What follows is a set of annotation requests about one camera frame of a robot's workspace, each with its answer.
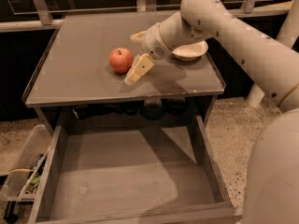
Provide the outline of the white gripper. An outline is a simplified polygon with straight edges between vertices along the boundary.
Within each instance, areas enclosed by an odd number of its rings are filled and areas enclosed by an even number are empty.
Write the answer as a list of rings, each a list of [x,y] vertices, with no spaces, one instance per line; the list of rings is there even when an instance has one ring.
[[[144,52],[148,54],[137,54],[135,56],[132,67],[124,79],[127,85],[133,85],[147,74],[153,67],[154,60],[161,60],[171,53],[171,49],[166,42],[166,37],[170,35],[169,28],[169,25],[157,22],[146,32],[141,31],[130,36],[130,39],[136,44],[141,44]]]

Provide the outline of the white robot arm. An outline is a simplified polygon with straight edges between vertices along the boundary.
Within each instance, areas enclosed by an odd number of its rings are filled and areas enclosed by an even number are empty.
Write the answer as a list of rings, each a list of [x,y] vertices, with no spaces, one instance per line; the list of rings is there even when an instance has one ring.
[[[181,0],[180,10],[131,36],[144,50],[124,82],[134,84],[181,45],[215,38],[281,110],[249,158],[244,224],[299,224],[299,53],[233,16],[220,0]]]

